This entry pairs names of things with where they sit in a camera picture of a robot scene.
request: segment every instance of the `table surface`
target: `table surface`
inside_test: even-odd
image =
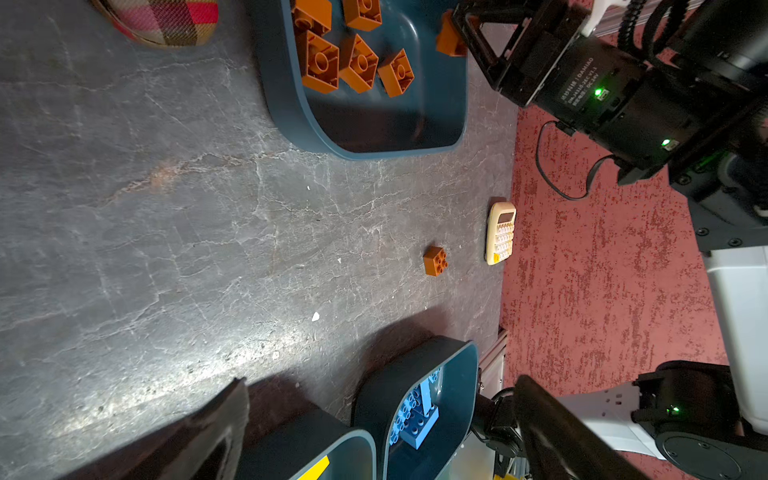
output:
[[[349,162],[275,128],[242,2],[183,50],[87,2],[12,2],[0,29],[0,477],[71,472],[234,376],[348,422],[361,378],[427,336],[495,341],[485,222],[517,109],[473,61],[455,151]]]

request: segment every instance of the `orange lego block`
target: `orange lego block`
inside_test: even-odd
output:
[[[396,97],[406,92],[408,86],[413,82],[414,76],[405,49],[389,57],[379,67],[379,77],[390,97]]]
[[[331,30],[333,6],[329,0],[296,0],[291,13],[297,33],[310,30],[322,36]]]
[[[371,31],[382,24],[382,6],[379,0],[344,0],[346,26]]]
[[[339,88],[339,47],[311,31],[296,37],[301,83],[320,93]]]
[[[360,38],[360,35],[355,34],[354,37],[345,38],[339,49],[341,79],[359,94],[373,88],[379,57]]]
[[[445,261],[445,250],[441,247],[430,247],[424,254],[424,270],[427,275],[438,276],[446,268],[448,262]]]
[[[436,50],[451,57],[466,57],[467,46],[453,25],[451,15],[453,15],[453,10],[448,10],[442,14],[442,30],[437,36]]]

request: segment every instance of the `plaid fabric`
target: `plaid fabric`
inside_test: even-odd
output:
[[[154,47],[202,45],[219,21],[217,0],[91,0],[119,31]]]

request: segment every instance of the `light blue lego brick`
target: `light blue lego brick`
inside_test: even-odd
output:
[[[424,380],[419,386],[422,394],[422,411],[428,412],[432,408],[432,394],[429,391],[429,380]]]
[[[403,429],[399,434],[400,438],[418,450],[432,429],[432,426],[437,422],[438,417],[439,409],[437,407],[435,407],[427,419],[420,413],[414,413],[410,420],[403,425]]]

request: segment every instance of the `calculator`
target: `calculator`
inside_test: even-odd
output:
[[[488,239],[485,261],[495,265],[512,255],[512,237],[515,235],[515,216],[518,210],[509,202],[498,202],[488,215]]]

